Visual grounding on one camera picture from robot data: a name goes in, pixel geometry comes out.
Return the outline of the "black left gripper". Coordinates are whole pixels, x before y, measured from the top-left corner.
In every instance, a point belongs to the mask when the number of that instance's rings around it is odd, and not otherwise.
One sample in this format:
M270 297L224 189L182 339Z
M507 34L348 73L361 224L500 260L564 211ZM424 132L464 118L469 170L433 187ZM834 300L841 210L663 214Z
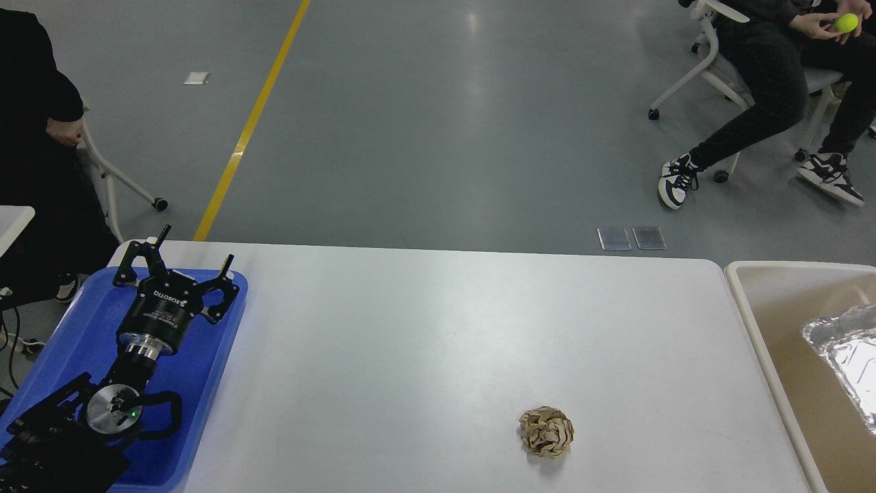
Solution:
M239 287L231 278L235 258L229 253L218 275L203 283L177 270L168 270L160 247L172 225L165 225L153 242L128 244L114 275L114 286L136 288L135 299L118 328L118 352L135 355L176 355L195 316L201 313L210 325L217 325L237 299ZM138 279L133 262L142 258L149 277ZM203 297L222 293L215 305Z

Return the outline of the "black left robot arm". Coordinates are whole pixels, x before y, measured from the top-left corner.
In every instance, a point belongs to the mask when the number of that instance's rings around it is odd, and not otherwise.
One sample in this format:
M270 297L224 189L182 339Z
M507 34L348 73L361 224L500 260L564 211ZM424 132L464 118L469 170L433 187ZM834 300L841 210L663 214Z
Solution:
M91 275L2 415L3 492L178 492L243 318L247 280L131 241Z

